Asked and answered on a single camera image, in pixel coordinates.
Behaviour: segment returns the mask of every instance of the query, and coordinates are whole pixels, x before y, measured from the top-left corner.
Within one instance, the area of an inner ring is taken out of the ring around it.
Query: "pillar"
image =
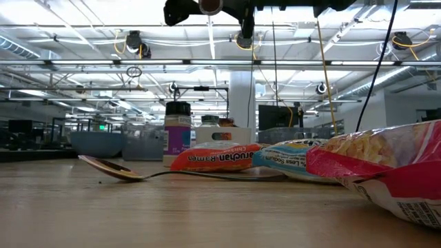
[[[255,142],[256,80],[251,72],[230,72],[229,116],[238,127],[251,128],[250,142]]]

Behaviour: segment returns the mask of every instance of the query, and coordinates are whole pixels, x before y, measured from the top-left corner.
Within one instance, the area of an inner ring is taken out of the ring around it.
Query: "chip bag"
[[[171,170],[190,172],[237,172],[252,166],[252,157],[264,145],[239,145],[227,141],[207,142],[179,154]]]
[[[307,171],[413,223],[441,229],[441,121],[331,138],[307,152]]]
[[[306,171],[306,153],[313,147],[325,145],[325,139],[285,141],[266,147],[253,156],[253,167],[276,169],[290,178],[318,183],[336,183],[333,178],[323,178]]]

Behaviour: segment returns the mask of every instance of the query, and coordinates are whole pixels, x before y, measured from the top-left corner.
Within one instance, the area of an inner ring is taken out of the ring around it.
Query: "white box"
[[[251,143],[251,128],[196,127],[196,144],[213,141],[231,141],[239,145]]]

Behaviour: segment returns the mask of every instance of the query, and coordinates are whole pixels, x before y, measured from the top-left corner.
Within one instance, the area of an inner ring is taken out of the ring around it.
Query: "orange ramen package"
[[[331,138],[307,152],[307,171],[403,220],[441,229],[441,121]]]
[[[227,141],[196,145],[179,154],[170,170],[189,172],[237,172],[249,169],[259,144],[239,145]]]

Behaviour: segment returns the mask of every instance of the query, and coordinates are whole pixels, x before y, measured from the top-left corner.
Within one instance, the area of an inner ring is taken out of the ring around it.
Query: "blue bowl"
[[[70,142],[78,155],[111,158],[123,149],[123,136],[108,132],[72,132]]]

